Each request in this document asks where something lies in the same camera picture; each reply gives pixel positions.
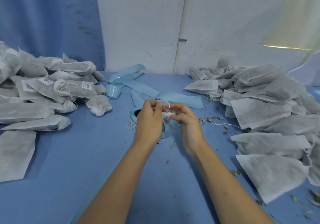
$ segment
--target blue curtain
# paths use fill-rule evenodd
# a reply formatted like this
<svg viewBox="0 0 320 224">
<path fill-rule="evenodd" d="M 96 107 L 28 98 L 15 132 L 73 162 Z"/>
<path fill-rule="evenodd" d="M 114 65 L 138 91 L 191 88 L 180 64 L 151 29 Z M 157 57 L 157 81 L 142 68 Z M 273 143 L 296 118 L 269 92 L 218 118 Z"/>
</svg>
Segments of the blue curtain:
<svg viewBox="0 0 320 224">
<path fill-rule="evenodd" d="M 0 0 L 0 40 L 38 56 L 105 67 L 97 0 Z"/>
</svg>

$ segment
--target person's right hand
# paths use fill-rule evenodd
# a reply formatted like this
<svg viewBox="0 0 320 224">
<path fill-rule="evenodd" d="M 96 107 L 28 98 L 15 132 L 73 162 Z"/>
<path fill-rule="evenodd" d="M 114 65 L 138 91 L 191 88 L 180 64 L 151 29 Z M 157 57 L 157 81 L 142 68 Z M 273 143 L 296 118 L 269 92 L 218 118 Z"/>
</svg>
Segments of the person's right hand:
<svg viewBox="0 0 320 224">
<path fill-rule="evenodd" d="M 171 119 L 181 124 L 183 145 L 187 153 L 194 157 L 197 149 L 207 144 L 198 117 L 183 103 L 172 103 L 170 107 L 166 105 L 165 108 L 169 109 L 170 112 L 177 113 L 171 115 Z"/>
</svg>

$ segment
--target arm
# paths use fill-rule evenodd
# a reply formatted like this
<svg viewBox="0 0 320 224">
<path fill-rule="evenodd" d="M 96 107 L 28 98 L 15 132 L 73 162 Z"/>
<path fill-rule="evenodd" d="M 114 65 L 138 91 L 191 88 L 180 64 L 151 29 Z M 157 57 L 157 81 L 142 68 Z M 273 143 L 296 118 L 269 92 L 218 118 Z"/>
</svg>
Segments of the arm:
<svg viewBox="0 0 320 224">
<path fill-rule="evenodd" d="M 160 138 L 162 104 L 146 100 L 138 114 L 134 141 L 78 224 L 125 223 L 143 166 Z"/>
<path fill-rule="evenodd" d="M 171 118 L 181 124 L 184 147 L 200 169 L 221 224 L 274 223 L 206 142 L 198 117 L 182 103 L 171 104 L 170 111 L 177 113 Z"/>
</svg>

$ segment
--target label sticker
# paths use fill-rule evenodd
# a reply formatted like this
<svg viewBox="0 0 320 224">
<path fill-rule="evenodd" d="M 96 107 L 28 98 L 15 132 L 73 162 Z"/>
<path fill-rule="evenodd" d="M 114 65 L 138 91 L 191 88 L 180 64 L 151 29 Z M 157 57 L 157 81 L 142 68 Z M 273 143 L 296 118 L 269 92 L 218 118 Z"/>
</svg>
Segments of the label sticker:
<svg viewBox="0 0 320 224">
<path fill-rule="evenodd" d="M 26 81 L 27 80 L 21 80 L 23 91 L 37 93 L 37 91 L 34 90 L 33 88 L 31 88 L 30 85 L 27 84 Z"/>
<path fill-rule="evenodd" d="M 86 83 L 86 82 L 81 82 L 81 87 L 85 89 L 92 90 L 92 85 L 91 83 Z"/>
<path fill-rule="evenodd" d="M 68 73 L 68 76 L 69 76 L 69 77 L 72 77 L 72 78 L 75 78 L 75 79 L 77 79 L 77 78 L 81 78 L 81 76 L 80 76 L 80 75 L 75 74 L 75 73 L 73 73 L 73 72 Z"/>
<path fill-rule="evenodd" d="M 132 120 L 131 120 L 131 118 L 129 119 L 129 128 L 130 128 L 130 130 L 132 130 L 132 131 L 137 131 L 137 124 L 136 123 L 134 123 Z"/>
<path fill-rule="evenodd" d="M 44 83 L 45 85 L 50 85 L 50 84 L 53 84 L 54 81 L 49 79 L 49 78 L 45 78 L 45 77 L 42 77 L 42 78 L 39 78 L 38 79 L 40 82 Z"/>
</svg>

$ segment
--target blue tabletop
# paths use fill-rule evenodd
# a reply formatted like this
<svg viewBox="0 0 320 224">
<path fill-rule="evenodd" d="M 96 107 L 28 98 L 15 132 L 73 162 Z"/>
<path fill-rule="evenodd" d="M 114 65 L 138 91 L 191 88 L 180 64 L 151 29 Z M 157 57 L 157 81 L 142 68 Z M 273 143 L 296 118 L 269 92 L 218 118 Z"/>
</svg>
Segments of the blue tabletop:
<svg viewBox="0 0 320 224">
<path fill-rule="evenodd" d="M 198 95 L 182 90 L 192 82 L 186 75 L 145 74 L 137 80 L 159 92 Z M 67 224 L 70 221 L 81 204 L 106 181 L 133 141 L 134 132 L 128 127 L 129 112 L 134 107 L 130 91 L 124 87 L 117 100 L 110 99 L 112 110 L 102 117 L 90 113 L 86 105 L 79 105 L 77 111 L 64 114 L 72 122 L 66 129 L 37 133 L 35 153 L 24 179 L 0 183 L 0 223 Z M 309 87 L 308 91 L 319 100 L 318 88 Z M 198 117 L 224 117 L 224 105 L 201 97 L 207 107 L 194 109 Z M 224 122 L 238 124 L 229 118 Z M 236 148 L 230 140 L 230 136 L 242 131 L 229 127 L 224 135 L 223 126 L 208 122 L 202 129 L 224 164 L 229 169 L 241 170 L 237 180 L 254 199 L 259 199 L 235 159 Z M 170 148 L 174 141 L 177 146 Z M 308 189 L 319 190 L 305 181 L 262 208 L 275 223 L 320 223 L 320 209 L 307 200 L 312 198 Z M 294 202 L 291 195 L 302 203 Z M 311 221 L 304 217 L 308 210 L 313 211 L 308 215 Z M 151 152 L 126 223 L 219 223 L 201 175 L 183 149 L 178 127 L 173 136 L 162 139 Z"/>
</svg>

